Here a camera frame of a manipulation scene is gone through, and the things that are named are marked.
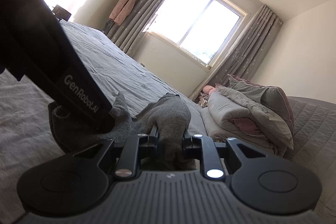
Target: pillow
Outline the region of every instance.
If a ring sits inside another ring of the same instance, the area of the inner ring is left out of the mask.
[[[255,118],[258,129],[274,144],[283,147],[286,145],[293,150],[293,137],[285,121],[271,109],[249,99],[242,92],[220,86],[221,95],[231,99],[238,105],[248,108]]]
[[[202,89],[202,91],[205,93],[205,94],[211,94],[214,90],[216,90],[215,87],[211,86],[211,85],[206,85],[204,86],[204,88]]]
[[[235,75],[228,75],[230,88],[242,92],[251,100],[264,105],[278,114],[294,133],[294,116],[288,98],[278,86],[263,86],[254,84]]]
[[[209,113],[208,108],[202,108],[200,111],[205,129],[208,135],[215,142],[225,142],[226,138],[235,137],[238,138],[248,144],[254,145],[262,150],[265,150],[271,154],[278,154],[278,149],[276,145],[272,144],[265,136],[263,137],[255,137],[249,136],[243,132],[241,132],[238,128],[234,132],[230,132],[221,128],[216,121],[213,119],[211,114]]]

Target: metal screw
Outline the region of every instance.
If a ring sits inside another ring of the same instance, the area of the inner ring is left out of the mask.
[[[121,178],[125,178],[132,175],[132,171],[128,169],[119,169],[115,172],[115,175]]]
[[[224,175],[224,172],[219,169],[210,169],[207,171],[207,176],[213,179],[218,179]]]

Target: gray bedsheet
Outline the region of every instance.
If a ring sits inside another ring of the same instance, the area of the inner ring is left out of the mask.
[[[61,21],[70,42],[107,98],[125,95],[131,115],[167,92],[179,94],[191,114],[189,132],[206,135],[200,106],[124,54],[100,31]],[[20,82],[0,75],[0,221],[11,223],[24,213],[16,183],[27,169],[62,155],[48,122],[51,98],[28,78]]]
[[[285,158],[318,175],[322,195],[315,213],[325,223],[336,223],[336,105],[314,99],[289,97],[293,109],[294,150]]]

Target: bed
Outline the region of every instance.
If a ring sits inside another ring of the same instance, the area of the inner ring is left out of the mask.
[[[328,224],[336,223],[336,104],[288,97],[294,115],[294,150],[284,158],[312,170],[322,182],[314,212]]]
[[[179,94],[192,114],[190,134],[206,135],[199,105],[124,54],[102,32],[76,23],[60,23],[111,103],[122,91],[134,116],[167,92]],[[4,224],[24,213],[16,194],[20,175],[63,154],[51,136],[47,108],[50,102],[52,99],[28,78],[17,82],[8,71],[0,75],[0,221]]]
[[[192,114],[191,134],[206,135],[201,107],[124,54],[100,31],[60,22],[93,79],[114,102],[119,91],[131,115],[167,92],[179,94]],[[52,99],[28,78],[20,82],[0,75],[0,221],[13,222],[24,213],[16,183],[27,169],[63,154],[51,136],[47,105]],[[323,183],[315,213],[336,223],[336,105],[289,97],[295,116],[294,151],[285,158],[313,170]]]

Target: window frame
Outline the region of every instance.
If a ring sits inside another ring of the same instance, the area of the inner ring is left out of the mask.
[[[233,4],[232,2],[230,2],[229,0],[216,0],[219,3],[221,3],[222,5],[224,5],[225,7],[227,7],[228,9],[230,9],[232,12],[234,12],[236,15],[239,16],[238,21],[236,22],[236,24],[234,25],[234,27],[232,28],[231,32],[227,35],[226,39],[223,41],[223,43],[221,44],[221,46],[218,48],[218,50],[216,51],[216,53],[212,56],[211,60],[209,61],[208,64],[206,64],[205,62],[203,62],[202,60],[200,60],[198,57],[194,56],[191,52],[188,52],[186,49],[181,47],[181,44],[183,43],[184,39],[187,37],[187,35],[190,33],[190,31],[192,30],[192,28],[194,27],[194,25],[196,24],[196,22],[199,20],[199,18],[203,15],[203,13],[206,11],[206,9],[209,7],[209,5],[215,0],[210,0],[209,3],[206,5],[206,7],[202,10],[202,12],[199,14],[199,16],[197,17],[197,19],[194,21],[194,23],[189,27],[189,29],[187,30],[187,32],[184,34],[184,36],[182,37],[182,39],[178,42],[175,43],[174,41],[170,40],[169,38],[167,38],[166,36],[164,36],[163,34],[160,34],[158,32],[155,32],[153,30],[149,30],[148,32],[151,34],[156,34],[159,37],[165,39],[166,41],[172,43],[177,49],[179,49],[180,51],[182,51],[184,54],[189,55],[193,60],[197,61],[200,65],[204,66],[206,69],[211,69],[211,67],[213,67],[213,65],[215,64],[215,62],[218,60],[218,58],[221,56],[221,54],[224,52],[224,50],[226,49],[226,47],[231,44],[230,40],[232,39],[232,37],[234,36],[234,34],[236,33],[236,31],[239,29],[241,23],[243,22],[243,20],[245,19],[247,13],[244,12],[242,9],[240,9],[238,6],[236,6],[235,4]]]

